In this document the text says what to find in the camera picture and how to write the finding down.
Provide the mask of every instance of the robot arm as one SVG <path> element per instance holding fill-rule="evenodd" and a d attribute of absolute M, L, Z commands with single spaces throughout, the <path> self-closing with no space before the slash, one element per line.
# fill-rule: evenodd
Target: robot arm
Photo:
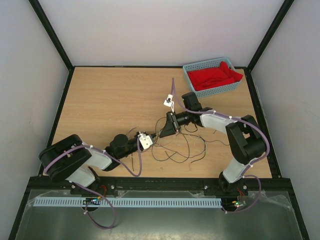
<path fill-rule="evenodd" d="M 133 138 L 128 139 L 126 135 L 118 134 L 103 150 L 108 154 L 104 154 L 95 150 L 93 146 L 87 145 L 78 135 L 73 134 L 47 147 L 39 154 L 39 159 L 47 169 L 45 173 L 49 175 L 53 183 L 68 180 L 87 187 L 98 179 L 91 167 L 111 171 L 120 164 L 111 157 L 122 159 L 136 152 L 138 139 L 140 150 L 145 151 L 154 144 L 155 136 L 155 134 L 137 132 Z"/>
<path fill-rule="evenodd" d="M 212 128 L 227 135 L 233 158 L 228 167 L 219 176 L 219 186 L 223 192 L 231 191 L 242 174 L 266 151 L 266 144 L 262 136 L 250 126 L 215 114 L 211 108 L 202 108 L 195 93 L 190 92 L 182 96 L 186 109 L 194 112 L 208 112 L 208 114 L 195 114 L 184 111 L 178 114 L 167 112 L 166 124 L 159 135 L 160 138 L 178 133 L 182 125 L 196 124 L 203 128 Z M 258 127 L 251 115 L 242 120 Z"/>

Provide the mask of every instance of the wooden table surface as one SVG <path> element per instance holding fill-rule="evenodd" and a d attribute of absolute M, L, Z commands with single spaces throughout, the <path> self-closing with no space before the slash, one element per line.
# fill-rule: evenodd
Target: wooden table surface
<path fill-rule="evenodd" d="M 244 75 L 242 69 L 237 71 Z M 172 77 L 179 96 L 190 92 L 181 68 L 76 67 L 53 143 L 77 134 L 87 144 L 104 149 L 115 135 L 126 134 L 132 127 L 154 133 L 157 120 L 170 111 L 163 102 L 170 93 Z M 210 107 L 227 115 L 255 116 L 245 77 L 236 90 L 199 98 L 199 102 L 202 107 Z M 176 104 L 175 112 L 181 111 Z M 157 132 L 165 121 L 159 121 Z M 193 131 L 195 127 L 190 124 L 187 129 Z M 232 154 L 227 146 L 227 136 L 214 132 L 213 129 L 199 127 L 197 132 L 190 133 L 201 135 L 206 141 L 219 140 L 207 143 L 206 155 L 201 160 L 198 159 L 204 155 L 200 154 L 204 150 L 204 143 L 199 138 L 182 134 L 160 138 L 159 144 L 181 155 L 198 156 L 184 161 L 186 157 L 176 153 L 172 156 L 173 160 L 165 160 L 168 158 L 167 153 L 172 155 L 174 152 L 154 147 L 153 155 L 158 160 L 154 159 L 151 149 L 144 152 L 141 177 L 218 178 L 220 172 L 228 166 Z M 184 136 L 188 139 L 189 150 Z M 133 159 L 129 156 L 121 161 L 130 169 L 133 168 L 135 173 L 139 172 L 137 153 L 133 154 Z M 100 176 L 131 177 L 122 165 L 112 171 L 97 170 L 97 173 Z M 247 173 L 271 178 L 266 158 L 256 163 Z"/>

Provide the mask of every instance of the red cloth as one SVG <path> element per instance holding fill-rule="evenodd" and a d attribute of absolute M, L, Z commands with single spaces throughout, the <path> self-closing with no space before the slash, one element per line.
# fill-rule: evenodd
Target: red cloth
<path fill-rule="evenodd" d="M 234 84 L 243 77 L 242 74 L 230 69 L 224 61 L 219 67 L 189 71 L 188 76 L 196 91 Z"/>

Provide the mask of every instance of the purple cable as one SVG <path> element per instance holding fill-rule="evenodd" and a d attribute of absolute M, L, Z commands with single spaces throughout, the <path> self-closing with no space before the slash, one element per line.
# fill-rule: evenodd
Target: purple cable
<path fill-rule="evenodd" d="M 44 169 L 44 173 L 46 174 L 46 173 L 48 172 L 48 170 L 52 167 L 52 165 L 54 165 L 57 161 L 59 161 L 60 159 L 62 159 L 64 156 L 72 153 L 73 151 L 78 150 L 78 149 L 83 149 L 83 148 L 87 148 L 87 149 L 90 149 L 90 148 L 91 148 L 91 149 L 93 149 L 93 150 L 95 150 L 95 151 L 98 151 L 98 152 L 100 152 L 100 153 L 103 153 L 103 154 L 106 155 L 107 157 L 109 157 L 109 158 L 113 159 L 114 161 L 116 161 L 117 163 L 120 163 L 121 165 L 123 165 L 123 166 L 129 171 L 129 173 L 131 173 L 134 177 L 139 177 L 139 176 L 141 175 L 141 173 L 142 173 L 142 158 L 141 158 L 141 150 L 140 150 L 140 141 L 139 141 L 139 138 L 137 138 L 137 140 L 136 140 L 136 145 L 137 145 L 137 150 L 138 150 L 138 155 L 139 155 L 139 163 L 140 163 L 140 170 L 139 170 L 139 173 L 138 173 L 138 174 L 133 173 L 133 172 L 128 168 L 128 166 L 127 166 L 125 163 L 123 163 L 123 162 L 121 162 L 120 160 L 114 158 L 113 156 L 110 156 L 107 152 L 102 151 L 101 149 L 99 149 L 99 148 L 97 148 L 97 147 L 94 147 L 94 146 L 90 146 L 90 145 L 80 145 L 80 146 L 76 146 L 76 147 L 73 147 L 73 148 L 69 149 L 68 151 L 62 153 L 60 156 L 56 157 L 52 162 L 50 162 L 50 163 L 48 164 L 48 166 L 46 166 L 46 168 Z M 93 193 L 93 194 L 95 194 L 95 195 L 100 196 L 101 198 L 103 198 L 103 199 L 110 205 L 110 207 L 111 207 L 111 209 L 112 209 L 112 211 L 113 211 L 113 216 L 114 216 L 114 218 L 113 218 L 113 223 L 112 223 L 110 226 L 102 226 L 102 225 L 100 225 L 99 223 L 97 223 L 97 222 L 91 217 L 91 215 L 90 215 L 89 212 L 87 211 L 87 207 L 88 207 L 88 205 L 89 205 L 89 202 L 87 202 L 87 204 L 85 205 L 85 212 L 84 212 L 84 214 L 88 215 L 89 218 L 91 219 L 91 221 L 93 222 L 93 224 L 94 224 L 95 226 L 97 226 L 98 228 L 104 229 L 104 230 L 112 229 L 112 228 L 115 226 L 116 219 L 117 219 L 117 214 L 116 214 L 116 210 L 115 210 L 114 206 L 112 206 L 111 202 L 110 202 L 106 197 L 104 197 L 103 195 L 101 195 L 100 193 L 98 193 L 98 192 L 96 192 L 96 191 L 93 191 L 93 190 L 91 190 L 91 189 L 89 189 L 89 188 L 86 188 L 85 186 L 82 186 L 81 184 L 78 184 L 78 183 L 75 183 L 75 182 L 74 182 L 74 184 L 76 184 L 78 187 L 86 190 L 87 192 L 90 192 L 90 193 Z"/>
<path fill-rule="evenodd" d="M 245 178 L 248 178 L 248 177 L 256 178 L 256 180 L 258 181 L 258 184 L 259 184 L 258 195 L 256 196 L 255 200 L 253 201 L 253 203 L 252 203 L 250 206 L 246 207 L 245 209 L 241 209 L 241 210 L 239 210 L 239 211 L 237 210 L 237 211 L 231 212 L 232 214 L 241 213 L 241 212 L 244 212 L 244 211 L 252 208 L 252 206 L 255 205 L 256 202 L 258 201 L 258 199 L 259 199 L 259 197 L 260 197 L 260 194 L 261 194 L 261 188 L 262 188 L 262 187 L 261 187 L 261 181 L 260 181 L 260 179 L 259 179 L 257 176 L 252 175 L 252 174 L 250 174 L 250 175 L 245 175 L 244 177 L 245 177 Z M 224 206 L 221 206 L 221 207 L 222 207 L 222 210 L 223 210 L 225 213 L 228 213 L 228 211 L 225 210 Z"/>
<path fill-rule="evenodd" d="M 90 148 L 91 148 L 91 149 L 96 150 L 96 151 L 98 151 L 98 152 L 100 152 L 100 153 L 103 153 L 104 155 L 106 155 L 106 156 L 109 157 L 110 159 L 112 159 L 112 160 L 116 161 L 117 163 L 123 165 L 123 166 L 129 171 L 129 173 L 130 173 L 132 176 L 134 176 L 134 177 L 139 177 L 139 176 L 141 175 L 141 173 L 142 173 L 142 158 L 141 158 L 141 150 L 140 150 L 140 141 L 139 141 L 139 138 L 136 140 L 136 144 L 137 144 L 137 148 L 138 148 L 139 163 L 140 163 L 140 170 L 139 170 L 139 173 L 138 173 L 138 174 L 135 174 L 134 172 L 132 172 L 132 171 L 130 170 L 130 168 L 129 168 L 125 163 L 123 163 L 122 161 L 114 158 L 113 156 L 109 155 L 107 152 L 102 151 L 101 149 L 99 149 L 99 148 L 97 148 L 97 147 L 94 147 L 94 146 L 91 147 L 90 145 L 80 145 L 80 146 L 76 146 L 76 147 L 73 147 L 73 148 L 69 149 L 68 151 L 62 153 L 60 156 L 58 156 L 58 157 L 55 158 L 52 162 L 50 162 L 50 163 L 48 164 L 48 166 L 45 167 L 44 173 L 46 174 L 46 173 L 48 172 L 49 168 L 52 167 L 52 165 L 54 165 L 57 161 L 59 161 L 60 159 L 62 159 L 64 156 L 72 153 L 73 151 L 78 150 L 78 149 L 83 149 L 83 148 L 87 148 L 87 149 L 90 149 Z"/>
<path fill-rule="evenodd" d="M 229 116 L 227 116 L 227 115 L 225 115 L 225 114 L 223 114 L 223 113 L 219 113 L 219 112 L 214 112 L 214 113 L 213 113 L 213 112 L 209 112 L 209 111 L 191 111 L 191 110 L 185 108 L 185 107 L 183 106 L 183 104 L 180 102 L 179 98 L 178 98 L 178 95 L 177 95 L 177 92 L 176 92 L 176 86 L 175 86 L 175 79 L 174 79 L 174 78 L 172 78 L 171 92 L 173 93 L 173 96 L 175 97 L 175 99 L 176 99 L 177 103 L 180 105 L 180 107 L 181 107 L 183 110 L 185 110 L 185 111 L 187 111 L 187 112 L 189 112 L 189 113 L 192 113 L 192 114 L 215 114 L 215 115 L 217 115 L 217 116 L 219 116 L 219 117 L 221 117 L 221 118 L 230 119 Z M 243 124 L 246 124 L 246 125 L 250 126 L 251 128 L 253 128 L 254 130 L 256 130 L 256 131 L 261 135 L 261 137 L 262 137 L 262 139 L 263 139 L 263 141 L 264 141 L 264 143 L 265 143 L 265 146 L 266 146 L 265 153 L 264 153 L 261 157 L 257 158 L 256 160 L 253 160 L 252 163 L 254 164 L 254 163 L 260 161 L 261 159 L 264 159 L 266 156 L 268 156 L 268 154 L 269 154 L 269 152 L 270 152 L 270 144 L 269 144 L 269 141 L 268 141 L 266 135 L 265 135 L 258 127 L 256 127 L 255 125 L 253 125 L 253 124 L 250 123 L 250 122 L 247 122 L 247 121 L 245 121 L 245 120 L 242 120 L 242 119 L 239 118 L 239 117 L 231 117 L 231 119 L 234 120 L 234 121 L 238 121 L 238 122 L 241 122 L 241 123 L 243 123 Z M 241 176 L 243 176 L 243 174 L 245 174 L 245 172 L 246 172 L 249 168 L 250 168 L 250 165 L 248 165 L 248 166 L 242 171 Z"/>
<path fill-rule="evenodd" d="M 115 224 L 116 224 L 117 214 L 116 214 L 116 209 L 115 209 L 114 206 L 112 206 L 111 202 L 110 202 L 105 196 L 101 195 L 100 193 L 98 193 L 98 192 L 96 192 L 96 191 L 93 191 L 93 190 L 91 190 L 91 189 L 89 189 L 89 188 L 86 188 L 85 186 L 82 186 L 82 185 L 80 185 L 80 184 L 78 184 L 78 183 L 75 183 L 75 182 L 74 182 L 74 184 L 77 185 L 79 188 L 82 188 L 83 190 L 86 190 L 87 192 L 90 192 L 90 193 L 93 193 L 93 194 L 95 194 L 95 195 L 100 196 L 101 198 L 103 198 L 103 199 L 109 204 L 110 208 L 111 208 L 112 211 L 113 211 L 113 222 L 111 223 L 110 226 L 102 226 L 102 225 L 100 225 L 99 223 L 97 223 L 97 222 L 92 218 L 92 216 L 89 214 L 89 212 L 88 212 L 88 210 L 87 210 L 88 205 L 89 205 L 89 202 L 87 202 L 86 205 L 85 205 L 85 208 L 84 208 L 84 211 L 85 211 L 85 212 L 84 212 L 84 214 L 89 216 L 89 218 L 91 219 L 91 221 L 93 222 L 93 224 L 94 224 L 96 227 L 98 227 L 98 228 L 100 228 L 100 229 L 103 229 L 103 230 L 112 229 L 112 228 L 115 226 Z"/>

